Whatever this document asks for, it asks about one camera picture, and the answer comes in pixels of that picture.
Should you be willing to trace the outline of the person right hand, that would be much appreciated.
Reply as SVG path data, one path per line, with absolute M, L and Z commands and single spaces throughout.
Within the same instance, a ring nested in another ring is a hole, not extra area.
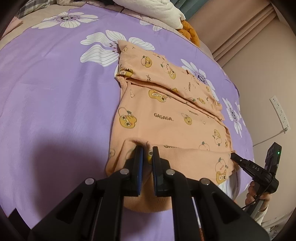
M 249 187 L 248 187 L 248 193 L 246 195 L 246 199 L 245 199 L 245 205 L 248 204 L 254 204 L 255 199 L 256 199 L 256 190 L 255 190 L 255 182 L 251 181 Z M 260 212 L 264 212 L 269 205 L 269 202 L 271 200 L 271 194 L 268 192 L 264 192 L 261 196 L 260 196 L 260 200 L 263 200 L 263 204 L 260 208 Z

